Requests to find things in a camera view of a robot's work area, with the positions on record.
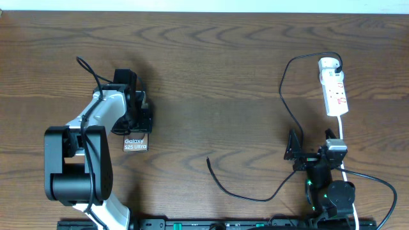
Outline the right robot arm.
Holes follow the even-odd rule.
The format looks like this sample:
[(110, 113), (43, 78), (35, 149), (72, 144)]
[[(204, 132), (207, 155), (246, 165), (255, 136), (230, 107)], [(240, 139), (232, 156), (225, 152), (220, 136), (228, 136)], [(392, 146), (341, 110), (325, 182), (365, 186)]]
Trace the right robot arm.
[(308, 203), (313, 206), (313, 213), (301, 226), (315, 229), (330, 226), (330, 222), (345, 224), (348, 215), (353, 214), (355, 200), (353, 183), (332, 179), (332, 170), (342, 164), (348, 148), (331, 129), (327, 129), (325, 135), (325, 144), (316, 153), (307, 153), (302, 150), (295, 131), (290, 130), (284, 154), (285, 160), (294, 161), (294, 171), (307, 173), (305, 194)]

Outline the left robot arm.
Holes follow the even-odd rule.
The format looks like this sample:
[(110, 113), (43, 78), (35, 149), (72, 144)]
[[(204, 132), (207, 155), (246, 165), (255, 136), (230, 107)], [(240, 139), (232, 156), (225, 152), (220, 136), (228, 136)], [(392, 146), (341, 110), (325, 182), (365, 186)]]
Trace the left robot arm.
[(83, 212), (91, 229), (138, 229), (132, 210), (119, 201), (107, 137), (151, 132), (145, 90), (130, 84), (96, 88), (90, 103), (63, 126), (44, 134), (47, 198)]

